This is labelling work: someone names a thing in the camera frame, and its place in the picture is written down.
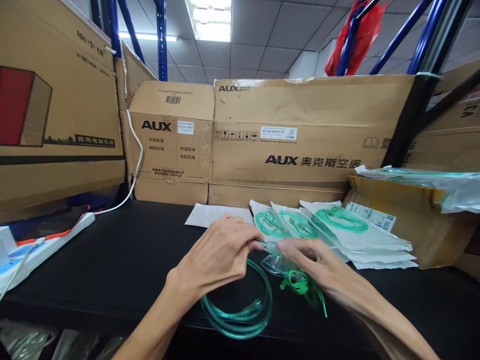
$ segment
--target white cable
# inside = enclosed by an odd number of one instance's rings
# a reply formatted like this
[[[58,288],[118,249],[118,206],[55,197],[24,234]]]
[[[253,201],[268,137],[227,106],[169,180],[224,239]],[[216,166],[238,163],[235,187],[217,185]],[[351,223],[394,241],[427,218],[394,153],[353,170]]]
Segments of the white cable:
[[[25,262],[27,261],[27,258],[29,257],[29,255],[32,253],[32,251],[37,248],[39,245],[42,245],[45,240],[47,238],[44,237],[42,238],[39,242],[35,242],[32,247],[30,249],[28,249],[28,251],[26,252],[25,256],[23,257],[23,259],[20,261],[20,263],[18,264],[18,267],[16,268],[15,272],[11,275],[10,277],[10,280],[8,281],[8,283],[6,284],[5,286],[5,290],[3,291],[3,293],[0,295],[0,302],[2,302],[2,300],[4,299],[4,296],[5,294],[7,293],[7,291],[9,290],[9,287],[10,285],[12,285],[12,283],[14,282],[14,279],[15,277],[17,276],[17,274],[19,273],[20,271],[20,268],[22,267],[23,264],[25,264]]]
[[[130,125],[130,130],[131,130],[133,136],[135,137],[136,142],[138,143],[138,145],[140,145],[140,157],[138,158],[138,164],[136,165],[135,177],[133,178],[133,182],[131,184],[131,188],[130,188],[130,191],[128,192],[128,195],[126,196],[126,198],[120,204],[118,204],[117,206],[112,207],[111,209],[108,209],[108,210],[95,212],[95,216],[100,215],[100,214],[108,213],[112,210],[118,209],[123,204],[125,204],[125,202],[130,198],[130,195],[132,194],[132,191],[134,190],[135,183],[137,182],[137,175],[138,175],[138,172],[139,172],[139,169],[140,169],[140,164],[142,163],[142,158],[144,156],[144,147],[142,146],[142,143],[140,142],[137,134],[135,133],[134,127],[132,125],[132,118],[130,117],[130,111],[128,109],[126,109],[126,114],[128,116],[128,124]]]

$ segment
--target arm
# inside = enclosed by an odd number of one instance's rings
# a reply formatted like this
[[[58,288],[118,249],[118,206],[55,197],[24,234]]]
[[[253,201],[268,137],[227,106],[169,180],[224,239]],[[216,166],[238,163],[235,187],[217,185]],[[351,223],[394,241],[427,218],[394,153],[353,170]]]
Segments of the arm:
[[[207,293],[241,279],[263,235],[241,217],[214,222],[166,277],[165,286],[113,360],[162,359],[187,311]]]
[[[353,314],[383,358],[438,359],[412,323],[322,241],[288,239],[278,249]]]

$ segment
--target ceiling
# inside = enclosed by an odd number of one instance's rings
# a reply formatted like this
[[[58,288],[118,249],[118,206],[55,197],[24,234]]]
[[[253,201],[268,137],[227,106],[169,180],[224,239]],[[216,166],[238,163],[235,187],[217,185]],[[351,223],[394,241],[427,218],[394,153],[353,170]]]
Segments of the ceiling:
[[[126,0],[137,33],[156,34],[153,0]],[[281,79],[301,51],[321,51],[340,33],[355,0],[232,0],[230,42],[195,40],[184,0],[166,0],[168,80],[213,84],[215,79]],[[357,75],[366,75],[420,0],[389,0],[381,30]],[[404,74],[425,27],[430,9],[418,21],[381,74]],[[120,9],[119,30],[127,32]],[[446,69],[480,58],[480,0],[451,51]],[[158,76],[157,42],[139,40],[148,68]]]

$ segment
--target hand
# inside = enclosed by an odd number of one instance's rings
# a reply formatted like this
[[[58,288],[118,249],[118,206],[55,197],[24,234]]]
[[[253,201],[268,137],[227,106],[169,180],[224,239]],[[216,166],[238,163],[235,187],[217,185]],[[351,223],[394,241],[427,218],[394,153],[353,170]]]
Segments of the hand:
[[[225,214],[210,225],[190,251],[167,276],[193,302],[205,294],[242,279],[247,271],[247,257],[255,249],[262,251],[260,231],[241,217]]]
[[[285,239],[277,243],[287,259],[305,271],[318,286],[350,311],[368,315],[368,307],[383,297],[365,278],[318,239]]]

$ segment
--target person's left hand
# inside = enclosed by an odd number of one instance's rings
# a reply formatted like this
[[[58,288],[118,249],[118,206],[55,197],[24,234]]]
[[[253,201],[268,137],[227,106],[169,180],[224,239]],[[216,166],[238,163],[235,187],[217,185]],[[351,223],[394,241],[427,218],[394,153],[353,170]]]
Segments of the person's left hand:
[[[264,248],[264,236],[241,217],[225,214],[210,225],[190,251],[166,278],[176,284],[193,302],[207,293],[242,279],[247,271],[247,256]]]

